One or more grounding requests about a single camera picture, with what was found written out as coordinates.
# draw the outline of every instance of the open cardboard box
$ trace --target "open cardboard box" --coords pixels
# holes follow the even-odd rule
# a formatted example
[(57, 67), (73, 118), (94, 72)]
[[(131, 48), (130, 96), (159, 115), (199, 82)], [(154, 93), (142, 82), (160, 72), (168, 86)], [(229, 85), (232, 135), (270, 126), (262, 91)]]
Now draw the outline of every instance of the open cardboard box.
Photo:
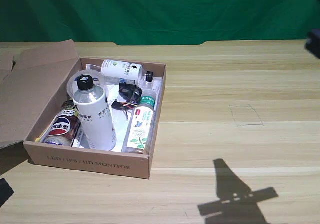
[(24, 51), (0, 84), (0, 148), (23, 141), (36, 165), (148, 179), (166, 83), (166, 65), (162, 63), (131, 61), (163, 78), (149, 154), (34, 142), (68, 100), (69, 78), (86, 64), (101, 66), (103, 60), (79, 58), (72, 40)]

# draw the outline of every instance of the bottle label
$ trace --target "bottle label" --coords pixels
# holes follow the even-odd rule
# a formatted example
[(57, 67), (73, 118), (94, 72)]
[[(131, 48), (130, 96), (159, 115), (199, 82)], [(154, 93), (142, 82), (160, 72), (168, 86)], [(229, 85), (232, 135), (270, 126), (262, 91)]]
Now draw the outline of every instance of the bottle label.
[(154, 111), (146, 106), (139, 106), (134, 110), (127, 148), (146, 148), (153, 116)]
[(153, 108), (155, 108), (155, 105), (156, 105), (156, 100), (151, 97), (151, 96), (143, 96), (141, 97), (141, 101), (140, 101), (140, 104), (149, 104), (151, 105)]
[(109, 106), (104, 94), (96, 102), (74, 102), (91, 149), (110, 151), (117, 143)]
[(73, 102), (66, 101), (52, 124), (44, 143), (70, 146), (79, 124), (76, 107)]
[(129, 84), (129, 85), (136, 85), (136, 81), (135, 80), (126, 80), (126, 79), (123, 79), (123, 78), (119, 79), (119, 83)]
[(138, 83), (142, 75), (142, 66), (118, 60), (104, 60), (101, 74), (107, 77), (124, 79), (126, 83), (128, 83), (128, 80), (134, 80), (135, 83)]

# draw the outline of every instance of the drawn rectangle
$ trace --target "drawn rectangle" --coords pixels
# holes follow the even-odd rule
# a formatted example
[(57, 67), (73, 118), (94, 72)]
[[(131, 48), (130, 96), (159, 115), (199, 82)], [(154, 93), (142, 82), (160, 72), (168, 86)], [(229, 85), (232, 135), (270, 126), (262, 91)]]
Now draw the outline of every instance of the drawn rectangle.
[(237, 127), (264, 126), (259, 114), (251, 105), (229, 105), (229, 108)]

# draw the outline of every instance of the white label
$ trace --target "white label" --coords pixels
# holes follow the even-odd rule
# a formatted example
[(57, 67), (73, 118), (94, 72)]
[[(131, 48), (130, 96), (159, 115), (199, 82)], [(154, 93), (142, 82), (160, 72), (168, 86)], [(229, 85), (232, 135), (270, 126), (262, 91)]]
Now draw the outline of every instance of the white label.
[(146, 148), (153, 116), (154, 111), (146, 106), (140, 106), (134, 110), (127, 148), (141, 150)]
[(76, 136), (73, 139), (73, 143), (72, 143), (73, 148), (80, 148), (84, 135), (85, 135), (84, 129), (80, 125), (78, 131), (76, 132)]
[(91, 149), (110, 151), (117, 143), (106, 94), (93, 103), (78, 103), (78, 118)]
[(101, 74), (107, 77), (134, 80), (137, 84), (138, 80), (142, 77), (142, 66), (124, 61), (104, 60)]

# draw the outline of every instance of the black bottle cap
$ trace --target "black bottle cap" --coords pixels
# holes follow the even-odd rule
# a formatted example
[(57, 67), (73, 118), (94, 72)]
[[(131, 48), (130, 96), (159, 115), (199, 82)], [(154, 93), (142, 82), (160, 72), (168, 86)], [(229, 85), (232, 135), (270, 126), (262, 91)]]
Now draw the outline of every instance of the black bottle cap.
[(152, 71), (147, 71), (145, 74), (145, 81), (148, 83), (152, 83), (153, 79), (154, 79), (154, 73)]
[(94, 80), (90, 75), (81, 75), (76, 79), (79, 90), (87, 91), (94, 87)]

